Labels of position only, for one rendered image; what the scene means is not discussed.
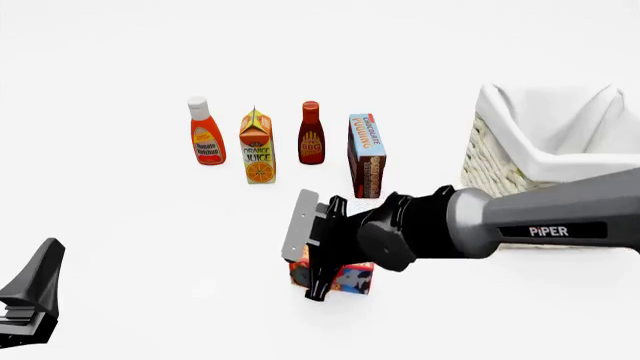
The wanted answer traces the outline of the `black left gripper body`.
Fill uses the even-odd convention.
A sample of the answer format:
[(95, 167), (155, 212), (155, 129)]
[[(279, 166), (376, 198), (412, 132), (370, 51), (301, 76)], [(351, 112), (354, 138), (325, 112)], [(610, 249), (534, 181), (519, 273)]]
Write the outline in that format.
[(0, 348), (46, 344), (58, 323), (57, 308), (25, 299), (0, 296), (6, 314), (0, 316)]

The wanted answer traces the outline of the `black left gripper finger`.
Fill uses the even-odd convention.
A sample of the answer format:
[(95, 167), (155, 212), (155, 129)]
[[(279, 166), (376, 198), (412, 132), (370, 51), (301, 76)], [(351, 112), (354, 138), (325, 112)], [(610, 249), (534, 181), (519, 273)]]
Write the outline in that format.
[(55, 238), (46, 239), (22, 271), (0, 290), (0, 302), (32, 307), (57, 319), (58, 280), (64, 253), (61, 242)]

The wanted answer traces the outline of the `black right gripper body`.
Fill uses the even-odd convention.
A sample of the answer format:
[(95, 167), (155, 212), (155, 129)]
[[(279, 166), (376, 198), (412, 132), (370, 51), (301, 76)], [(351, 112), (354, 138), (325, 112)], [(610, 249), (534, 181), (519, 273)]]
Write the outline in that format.
[(329, 200), (326, 218), (315, 218), (310, 239), (319, 245), (309, 245), (312, 267), (346, 266), (369, 260), (358, 244), (357, 232), (371, 211), (347, 216), (346, 209), (347, 200), (335, 195)]

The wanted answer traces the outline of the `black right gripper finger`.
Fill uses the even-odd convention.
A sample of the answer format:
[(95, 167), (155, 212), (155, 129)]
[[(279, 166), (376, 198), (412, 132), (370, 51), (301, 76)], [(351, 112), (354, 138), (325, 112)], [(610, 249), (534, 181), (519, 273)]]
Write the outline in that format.
[(338, 251), (316, 245), (308, 246), (308, 259), (309, 288), (305, 297), (315, 302), (323, 302), (345, 262)]

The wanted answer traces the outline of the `printed butter box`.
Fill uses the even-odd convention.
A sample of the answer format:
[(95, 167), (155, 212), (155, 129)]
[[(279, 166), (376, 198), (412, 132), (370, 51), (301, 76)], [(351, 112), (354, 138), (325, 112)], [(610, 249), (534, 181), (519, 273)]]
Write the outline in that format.
[[(346, 293), (359, 293), (367, 295), (369, 293), (374, 263), (356, 263), (343, 266), (337, 272), (330, 290)], [(295, 263), (289, 263), (289, 274), (293, 284), (300, 287), (309, 288), (309, 251), (308, 246), (303, 249), (303, 255)]]

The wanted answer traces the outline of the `woven basket with white liner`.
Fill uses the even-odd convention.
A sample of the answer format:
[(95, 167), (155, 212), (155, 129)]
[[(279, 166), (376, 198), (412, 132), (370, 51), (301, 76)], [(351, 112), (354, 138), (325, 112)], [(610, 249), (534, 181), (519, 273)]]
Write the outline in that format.
[(483, 86), (476, 117), (541, 188), (640, 168), (640, 116), (614, 86), (517, 89)]

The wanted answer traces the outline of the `chocolate pudding box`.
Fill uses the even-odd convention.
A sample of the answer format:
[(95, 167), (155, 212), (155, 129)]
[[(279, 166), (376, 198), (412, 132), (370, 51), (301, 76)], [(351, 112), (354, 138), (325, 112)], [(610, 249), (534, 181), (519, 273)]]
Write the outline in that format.
[(386, 151), (371, 113), (349, 116), (347, 155), (354, 196), (377, 199), (381, 193)]

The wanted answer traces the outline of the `dark red BBQ sauce bottle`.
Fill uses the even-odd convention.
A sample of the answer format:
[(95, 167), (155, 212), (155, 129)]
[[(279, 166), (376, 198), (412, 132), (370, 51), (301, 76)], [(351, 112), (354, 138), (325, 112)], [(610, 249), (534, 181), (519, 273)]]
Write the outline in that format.
[(305, 101), (298, 137), (298, 155), (302, 164), (322, 164), (325, 159), (325, 137), (319, 119), (319, 104)]

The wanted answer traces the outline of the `orange juice carton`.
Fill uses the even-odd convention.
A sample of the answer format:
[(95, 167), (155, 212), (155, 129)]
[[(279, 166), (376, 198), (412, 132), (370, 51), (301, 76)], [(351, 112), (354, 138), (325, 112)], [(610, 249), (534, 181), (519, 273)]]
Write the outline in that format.
[(242, 120), (239, 133), (242, 158), (249, 184), (276, 181), (276, 158), (271, 119), (256, 109)]

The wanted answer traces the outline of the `red tomato ketchup bottle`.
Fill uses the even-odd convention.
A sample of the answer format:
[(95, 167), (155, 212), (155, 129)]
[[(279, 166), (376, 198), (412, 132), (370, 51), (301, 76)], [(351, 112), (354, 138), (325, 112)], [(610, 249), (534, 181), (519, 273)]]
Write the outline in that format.
[(191, 140), (197, 161), (203, 165), (223, 164), (226, 149), (216, 122), (209, 112), (207, 101), (202, 96), (188, 99), (191, 113)]

